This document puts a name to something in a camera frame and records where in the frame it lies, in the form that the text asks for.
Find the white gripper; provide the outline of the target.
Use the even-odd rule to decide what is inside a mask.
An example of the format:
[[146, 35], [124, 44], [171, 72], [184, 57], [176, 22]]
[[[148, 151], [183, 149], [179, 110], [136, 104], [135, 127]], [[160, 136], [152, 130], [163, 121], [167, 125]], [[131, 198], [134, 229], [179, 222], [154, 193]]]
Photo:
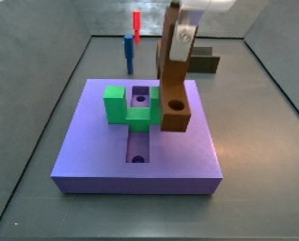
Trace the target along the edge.
[[170, 59], [186, 61], [206, 10], [212, 12], [229, 11], [237, 0], [172, 0], [180, 6], [179, 19], [175, 23], [174, 37], [170, 48]]

